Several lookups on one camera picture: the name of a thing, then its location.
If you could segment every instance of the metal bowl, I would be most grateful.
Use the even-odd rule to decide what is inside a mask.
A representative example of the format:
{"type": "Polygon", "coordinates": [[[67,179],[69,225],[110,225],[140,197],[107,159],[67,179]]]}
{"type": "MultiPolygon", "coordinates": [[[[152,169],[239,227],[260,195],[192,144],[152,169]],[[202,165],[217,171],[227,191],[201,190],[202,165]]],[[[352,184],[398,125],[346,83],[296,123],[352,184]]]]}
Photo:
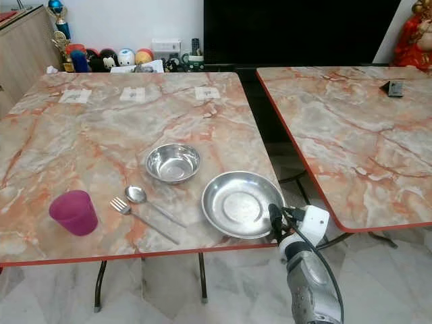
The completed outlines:
{"type": "Polygon", "coordinates": [[[262,238],[271,231],[269,204],[284,206],[279,190],[266,178],[233,171],[212,179],[201,196],[210,223],[236,238],[262,238]]]}
{"type": "Polygon", "coordinates": [[[147,172],[167,184],[191,178],[200,166],[200,155],[186,144],[165,144],[155,148],[146,160],[147,172]]]}

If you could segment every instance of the metal spoon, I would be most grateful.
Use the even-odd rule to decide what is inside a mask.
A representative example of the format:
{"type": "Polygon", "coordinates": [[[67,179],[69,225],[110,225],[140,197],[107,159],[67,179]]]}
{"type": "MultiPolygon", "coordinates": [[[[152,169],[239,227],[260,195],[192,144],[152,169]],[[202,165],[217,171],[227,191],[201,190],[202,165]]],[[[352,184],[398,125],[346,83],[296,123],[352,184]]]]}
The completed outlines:
{"type": "Polygon", "coordinates": [[[148,201],[147,200],[146,192],[141,187],[138,187],[138,186],[127,186],[126,189],[124,190],[124,193],[126,195],[126,198],[130,202],[136,203],[136,204],[148,202],[154,209],[156,209],[158,212],[160,212],[162,215],[164,215],[170,221],[176,223],[177,225],[180,225],[180,226],[186,228],[186,225],[184,225],[182,222],[180,222],[177,219],[175,219],[174,216],[171,213],[167,212],[162,207],[160,207],[160,206],[158,206],[156,204],[153,204],[152,202],[148,201]]]}

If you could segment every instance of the tv screen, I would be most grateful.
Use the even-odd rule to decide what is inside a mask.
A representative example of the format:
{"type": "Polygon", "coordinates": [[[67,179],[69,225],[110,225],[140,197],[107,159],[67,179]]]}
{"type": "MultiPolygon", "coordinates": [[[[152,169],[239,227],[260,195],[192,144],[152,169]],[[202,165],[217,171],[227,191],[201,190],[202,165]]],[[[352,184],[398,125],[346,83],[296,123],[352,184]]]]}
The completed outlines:
{"type": "Polygon", "coordinates": [[[372,63],[400,0],[204,0],[207,64],[372,63]]]}

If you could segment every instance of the pink cup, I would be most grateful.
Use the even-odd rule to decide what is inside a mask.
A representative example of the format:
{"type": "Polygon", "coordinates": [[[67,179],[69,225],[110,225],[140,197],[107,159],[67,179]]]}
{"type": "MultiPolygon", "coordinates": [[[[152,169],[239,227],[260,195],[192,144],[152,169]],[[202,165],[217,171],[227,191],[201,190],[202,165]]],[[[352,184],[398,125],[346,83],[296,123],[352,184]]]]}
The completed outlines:
{"type": "Polygon", "coordinates": [[[72,234],[83,236],[93,232],[97,217],[87,192],[72,190],[58,196],[49,207],[49,214],[72,234]]]}

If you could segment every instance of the white wall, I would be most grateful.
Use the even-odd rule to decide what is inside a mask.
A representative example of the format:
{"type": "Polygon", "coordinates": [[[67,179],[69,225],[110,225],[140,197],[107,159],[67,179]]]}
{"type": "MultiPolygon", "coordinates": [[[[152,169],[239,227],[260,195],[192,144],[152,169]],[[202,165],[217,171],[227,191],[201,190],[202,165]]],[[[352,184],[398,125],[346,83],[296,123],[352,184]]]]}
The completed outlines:
{"type": "MultiPolygon", "coordinates": [[[[24,5],[35,0],[22,0],[24,5]]],[[[191,50],[192,38],[203,47],[203,0],[61,0],[73,43],[100,51],[124,47],[150,48],[152,38],[180,38],[182,52],[191,50]]],[[[0,0],[15,5],[16,0],[0,0]]],[[[39,1],[48,4],[48,0],[39,1]]]]}
{"type": "Polygon", "coordinates": [[[389,63],[393,60],[394,48],[398,43],[399,33],[405,21],[412,15],[411,7],[414,2],[415,0],[401,0],[373,63],[389,63]]]}

